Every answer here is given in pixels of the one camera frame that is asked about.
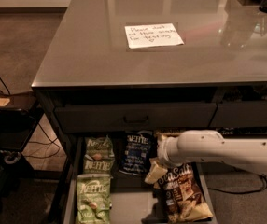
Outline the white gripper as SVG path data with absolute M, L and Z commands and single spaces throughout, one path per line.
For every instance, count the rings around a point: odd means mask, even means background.
M 163 177 L 168 169 L 164 166 L 181 166 L 181 161 L 173 161 L 178 153 L 177 138 L 161 135 L 157 140 L 157 158 L 150 158 L 150 169 L 145 178 L 147 184 L 154 184 Z

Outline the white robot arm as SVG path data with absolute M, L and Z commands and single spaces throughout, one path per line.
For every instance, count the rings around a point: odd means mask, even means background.
M 221 162 L 267 176 L 267 138 L 224 138 L 214 130 L 188 130 L 158 135 L 159 164 L 172 168 L 187 162 Z

